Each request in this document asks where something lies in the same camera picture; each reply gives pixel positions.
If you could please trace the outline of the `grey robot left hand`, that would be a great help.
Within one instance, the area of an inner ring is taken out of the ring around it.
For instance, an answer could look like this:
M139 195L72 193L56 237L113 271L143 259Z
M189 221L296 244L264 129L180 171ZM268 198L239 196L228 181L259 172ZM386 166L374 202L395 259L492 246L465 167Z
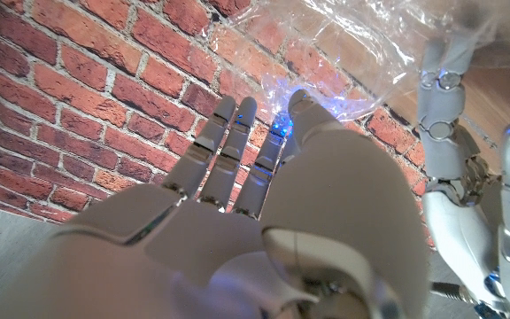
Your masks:
M465 35L433 38L421 62L417 117L429 179L421 201L436 249L460 280L431 289L473 304L482 318L510 318L510 124L494 175L460 124L474 50Z

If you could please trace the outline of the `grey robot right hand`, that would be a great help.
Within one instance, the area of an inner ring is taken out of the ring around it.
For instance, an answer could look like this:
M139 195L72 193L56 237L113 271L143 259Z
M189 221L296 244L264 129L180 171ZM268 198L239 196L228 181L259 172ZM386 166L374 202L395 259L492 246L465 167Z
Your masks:
M63 224L0 318L421 318L428 256L396 162L305 90L231 191L257 110L224 97L160 185Z

